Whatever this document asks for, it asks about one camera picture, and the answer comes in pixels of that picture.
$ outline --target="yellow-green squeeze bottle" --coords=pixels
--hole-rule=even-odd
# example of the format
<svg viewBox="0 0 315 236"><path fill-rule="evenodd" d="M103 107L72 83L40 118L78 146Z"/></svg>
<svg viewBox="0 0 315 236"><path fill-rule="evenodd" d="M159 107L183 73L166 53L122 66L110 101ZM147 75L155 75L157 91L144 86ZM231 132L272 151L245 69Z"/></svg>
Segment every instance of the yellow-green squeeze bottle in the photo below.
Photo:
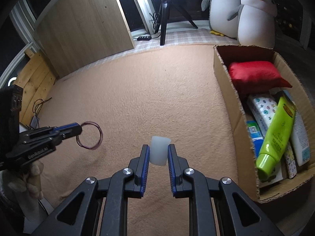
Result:
<svg viewBox="0 0 315 236"><path fill-rule="evenodd" d="M278 109L267 130L261 146L256 167L260 180L267 180L280 161L293 128L295 105L285 96L280 97Z"/></svg>

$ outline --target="beige carpet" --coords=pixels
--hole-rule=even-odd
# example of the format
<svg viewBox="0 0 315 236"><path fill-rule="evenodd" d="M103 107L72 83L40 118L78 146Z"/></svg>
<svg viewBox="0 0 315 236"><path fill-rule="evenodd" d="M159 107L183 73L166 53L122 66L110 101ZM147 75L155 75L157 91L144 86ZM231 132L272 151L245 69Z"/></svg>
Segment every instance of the beige carpet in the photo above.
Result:
<svg viewBox="0 0 315 236"><path fill-rule="evenodd" d="M44 195L54 206L86 177L102 179L126 167L153 135L169 137L177 153L205 176L237 182L231 126L210 45L121 57L59 80L50 96L40 112L41 126L92 120L104 132L95 151L70 139L42 159ZM83 128L83 143L97 139L97 130ZM284 232L298 229L277 222ZM188 200L172 197L167 166L150 164L144 198L129 200L128 233L188 235Z"/></svg>

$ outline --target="wooden plank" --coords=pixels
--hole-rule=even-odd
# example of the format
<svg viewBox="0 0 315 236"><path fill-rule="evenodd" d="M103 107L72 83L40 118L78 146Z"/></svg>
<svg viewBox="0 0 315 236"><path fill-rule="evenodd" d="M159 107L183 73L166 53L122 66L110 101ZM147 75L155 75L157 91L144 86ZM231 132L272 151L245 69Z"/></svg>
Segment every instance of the wooden plank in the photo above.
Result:
<svg viewBox="0 0 315 236"><path fill-rule="evenodd" d="M23 118L32 97L49 72L48 66L43 61L26 83L23 88L22 109L19 113L20 118Z"/></svg>
<svg viewBox="0 0 315 236"><path fill-rule="evenodd" d="M32 58L35 54L34 52L30 49L30 48L27 48L25 51L24 51L25 55L28 56L29 58Z"/></svg>
<svg viewBox="0 0 315 236"><path fill-rule="evenodd" d="M119 0L59 0L36 31L60 77L134 48Z"/></svg>
<svg viewBox="0 0 315 236"><path fill-rule="evenodd" d="M23 70L18 74L14 84L22 88L25 87L26 83L29 81L33 73L39 67L39 65L44 61L43 56L37 52L31 60L25 65Z"/></svg>
<svg viewBox="0 0 315 236"><path fill-rule="evenodd" d="M47 98L47 95L48 95L51 87L54 85L55 79L56 79L55 76L51 72L49 72L46 75L46 77L44 78L44 80L42 81L40 86L38 87L37 91L35 92L34 96L30 100L30 103L29 103L29 105L28 105L28 107L27 107L27 109L25 111L25 114L24 114L23 118L20 119L21 123L23 123L25 125L29 125L30 124L31 119L34 116L34 113L32 111L33 104L39 98L42 98L43 100L45 100Z"/></svg>

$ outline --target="lamp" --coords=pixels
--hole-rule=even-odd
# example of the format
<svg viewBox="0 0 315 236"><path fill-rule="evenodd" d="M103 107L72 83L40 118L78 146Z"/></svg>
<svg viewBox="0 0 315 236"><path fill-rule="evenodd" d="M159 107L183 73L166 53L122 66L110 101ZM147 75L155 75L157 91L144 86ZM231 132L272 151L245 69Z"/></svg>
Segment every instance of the lamp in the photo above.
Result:
<svg viewBox="0 0 315 236"><path fill-rule="evenodd" d="M160 46L165 44L165 35L166 35L166 26L167 20L170 17L170 7L171 5L174 6L176 10L178 10L191 24L195 29L198 29L196 24L193 22L192 17L189 13L179 4L173 3L172 0L161 0L161 5L159 9L159 17L157 21L157 27L155 28L155 34L159 31L161 26L161 35L160 35Z"/></svg>

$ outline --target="silver screw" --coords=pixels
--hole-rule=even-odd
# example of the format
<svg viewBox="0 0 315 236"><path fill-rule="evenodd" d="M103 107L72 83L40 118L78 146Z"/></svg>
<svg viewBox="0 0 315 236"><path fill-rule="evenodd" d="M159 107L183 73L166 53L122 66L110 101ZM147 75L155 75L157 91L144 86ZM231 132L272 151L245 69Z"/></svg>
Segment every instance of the silver screw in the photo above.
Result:
<svg viewBox="0 0 315 236"><path fill-rule="evenodd" d="M126 175L129 175L129 174L132 173L132 169L131 169L131 168L124 168L124 169L122 170L122 172L123 172L124 174L126 174Z"/></svg>
<svg viewBox="0 0 315 236"><path fill-rule="evenodd" d="M96 181L96 178L95 178L95 177L92 177L92 176L88 177L88 178L85 180L85 182L86 182L87 184L93 184L95 181Z"/></svg>
<svg viewBox="0 0 315 236"><path fill-rule="evenodd" d="M224 177L224 178L222 178L222 183L230 184L230 183L232 183L232 179L230 179L229 177Z"/></svg>
<svg viewBox="0 0 315 236"><path fill-rule="evenodd" d="M187 175L192 175L193 173L195 173L195 171L194 171L194 169L192 169L192 168L188 168L188 169L185 169L185 173L186 173Z"/></svg>

